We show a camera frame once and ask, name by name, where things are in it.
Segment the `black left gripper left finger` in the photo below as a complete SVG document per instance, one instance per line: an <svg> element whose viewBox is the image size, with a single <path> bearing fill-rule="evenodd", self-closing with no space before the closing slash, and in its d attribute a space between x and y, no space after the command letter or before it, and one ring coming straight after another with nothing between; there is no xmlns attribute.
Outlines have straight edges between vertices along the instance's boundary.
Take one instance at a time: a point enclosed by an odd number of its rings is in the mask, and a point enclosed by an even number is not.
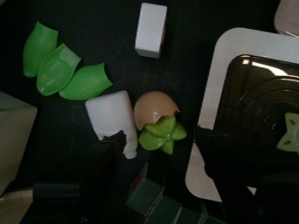
<svg viewBox="0 0 299 224"><path fill-rule="evenodd" d="M84 211L81 224L99 224L108 197L109 181L115 175L125 144L127 135L120 130L88 149L88 157L83 160L85 167L79 186Z"/></svg>

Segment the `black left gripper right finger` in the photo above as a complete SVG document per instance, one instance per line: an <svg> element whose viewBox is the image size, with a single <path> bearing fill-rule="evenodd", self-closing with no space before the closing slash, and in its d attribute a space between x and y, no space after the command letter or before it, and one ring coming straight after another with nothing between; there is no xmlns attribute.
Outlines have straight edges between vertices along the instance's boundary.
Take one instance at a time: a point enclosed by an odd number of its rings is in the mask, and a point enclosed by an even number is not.
<svg viewBox="0 0 299 224"><path fill-rule="evenodd" d="M228 224L299 224L299 155L195 129Z"/></svg>

